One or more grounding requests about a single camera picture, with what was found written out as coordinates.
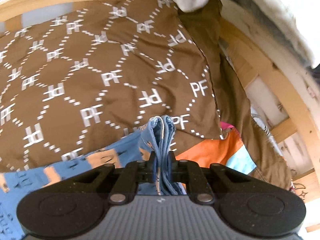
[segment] black mechanical arm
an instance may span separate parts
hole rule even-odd
[[[168,162],[187,195],[137,195],[139,183],[155,182],[154,153],[32,192],[17,208],[25,240],[300,239],[306,208],[295,194],[217,163],[200,168],[173,152]]]

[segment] blue printed cloth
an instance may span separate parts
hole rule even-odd
[[[53,167],[61,180],[63,180],[92,169],[92,163],[88,159],[107,150],[114,150],[116,152],[116,157],[121,167],[126,166],[127,163],[132,161],[148,159],[148,154],[154,151],[157,161],[156,183],[143,183],[139,185],[138,194],[185,194],[182,185],[170,182],[168,177],[169,165],[167,156],[174,132],[175,127],[169,116],[156,116],[135,132],[104,149],[73,160],[54,163],[50,167]],[[25,195],[50,183],[45,173],[46,168],[48,166],[0,174],[5,181],[5,187],[2,185],[2,188],[6,188],[6,190],[1,190],[0,187],[0,240],[18,240],[23,238],[24,233],[16,216],[16,208]]]

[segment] metal screw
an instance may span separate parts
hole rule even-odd
[[[197,199],[200,201],[200,202],[210,202],[213,200],[213,197],[209,194],[199,194]]]
[[[125,195],[123,195],[123,194],[113,194],[113,195],[111,195],[110,200],[113,201],[113,202],[120,203],[120,202],[125,201]]]

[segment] wooden bed frame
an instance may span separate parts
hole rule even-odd
[[[84,8],[86,1],[91,0],[7,0],[0,2],[0,22],[5,22],[7,30],[15,31],[21,29],[21,14],[25,12],[67,2],[72,2],[76,10]],[[221,1],[223,19],[220,36],[228,43],[227,52],[239,80],[245,88],[259,76],[279,99],[289,119],[271,132],[278,143],[299,132],[314,166],[314,171],[311,171],[313,175],[304,177],[308,179],[304,186],[312,185],[312,189],[305,188],[303,192],[313,192],[308,195],[311,198],[306,197],[306,201],[320,198],[319,131],[315,117],[305,103],[306,90],[301,90],[297,84],[301,82],[302,76],[313,84],[313,89],[317,90],[318,87],[297,59],[278,44],[263,26],[256,23],[254,17],[230,0]]]

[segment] crumpled fabric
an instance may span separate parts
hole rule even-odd
[[[184,12],[195,11],[205,6],[208,0],[173,0]],[[320,63],[319,35],[317,31],[318,12],[312,10],[312,5],[320,0],[299,0],[295,4],[292,0],[252,0],[284,34],[285,38],[293,46],[301,64],[305,67],[311,65],[316,68]]]
[[[272,144],[272,147],[275,150],[275,152],[283,157],[283,154],[278,146],[278,143],[276,142],[275,138],[273,137],[269,127],[263,122],[263,119],[261,118],[261,116],[258,114],[258,112],[252,106],[251,106],[250,110],[251,110],[251,116],[252,116],[253,120],[257,123],[258,126],[260,126],[260,128],[262,130],[264,130],[264,132],[266,133],[268,140]]]
[[[176,5],[129,1],[89,1],[0,38],[0,172],[86,155],[166,114],[175,156],[222,137],[207,61]]]
[[[60,180],[68,179],[95,168],[92,160],[95,159],[95,156],[100,158],[103,153],[108,153],[105,155],[108,157],[108,161],[101,162],[101,165],[114,163],[116,167],[124,167],[132,161],[147,160],[151,151],[154,151],[157,163],[156,183],[140,184],[138,195],[186,194],[181,183],[169,181],[170,167],[167,156],[174,133],[175,126],[171,117],[167,115],[156,116],[150,118],[147,124],[141,126],[135,132],[99,151],[46,167],[0,173],[0,218],[1,225],[6,225],[2,234],[0,231],[0,239],[12,240],[24,237],[16,216],[17,205],[30,192],[52,184],[51,176],[48,176],[48,169],[53,170],[53,173]],[[116,152],[116,156],[111,157],[111,153],[114,152]]]
[[[180,11],[180,21],[206,56],[215,99],[220,109],[220,121],[236,128],[257,166],[249,175],[289,189],[292,179],[289,167],[274,151],[266,133],[252,119],[250,101],[226,56],[222,51],[212,49],[218,46],[219,37],[217,26],[222,4],[219,2],[219,6],[216,6],[217,1],[209,0],[206,6],[190,14]]]

